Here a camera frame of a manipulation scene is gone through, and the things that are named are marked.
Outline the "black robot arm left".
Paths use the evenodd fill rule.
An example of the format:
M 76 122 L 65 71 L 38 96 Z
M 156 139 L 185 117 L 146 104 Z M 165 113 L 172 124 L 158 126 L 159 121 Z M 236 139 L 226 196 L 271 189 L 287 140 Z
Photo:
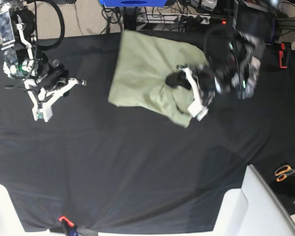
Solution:
M 203 52 L 208 64 L 180 65 L 179 71 L 167 76 L 171 88 L 192 89 L 191 76 L 201 104 L 207 107 L 218 94 L 235 91 L 240 99 L 250 98 L 258 82 L 261 60 L 275 17 L 280 12 L 278 0 L 236 0 L 232 27 L 213 26 L 204 37 Z M 209 41 L 216 33 L 227 35 L 229 52 L 223 63 L 213 60 Z

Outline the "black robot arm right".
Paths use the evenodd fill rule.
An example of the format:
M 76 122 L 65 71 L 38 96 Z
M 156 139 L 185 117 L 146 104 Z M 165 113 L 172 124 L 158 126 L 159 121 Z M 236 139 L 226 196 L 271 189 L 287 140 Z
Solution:
M 64 40 L 65 24 L 59 8 L 73 4 L 72 0 L 48 0 L 56 12 L 60 34 L 56 42 L 43 46 L 38 43 L 37 2 L 35 0 L 0 0 L 0 39 L 3 71 L 8 78 L 19 80 L 6 89 L 23 89 L 34 99 L 44 101 L 59 95 L 67 96 L 75 85 L 86 85 L 85 80 L 69 77 L 59 61 L 49 63 L 46 51 L 56 49 Z

